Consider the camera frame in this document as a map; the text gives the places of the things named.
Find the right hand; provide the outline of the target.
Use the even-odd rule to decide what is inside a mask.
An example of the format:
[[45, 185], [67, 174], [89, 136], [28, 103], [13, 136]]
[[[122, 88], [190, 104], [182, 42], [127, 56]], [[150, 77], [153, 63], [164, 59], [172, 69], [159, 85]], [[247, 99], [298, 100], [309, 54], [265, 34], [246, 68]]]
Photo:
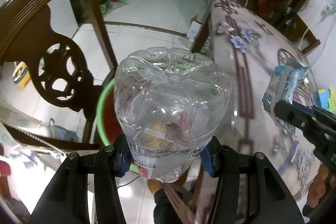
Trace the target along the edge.
[[335, 188], [335, 175], [324, 164], [320, 165], [317, 175], [310, 184], [306, 205], [315, 208], [326, 192], [326, 185]]

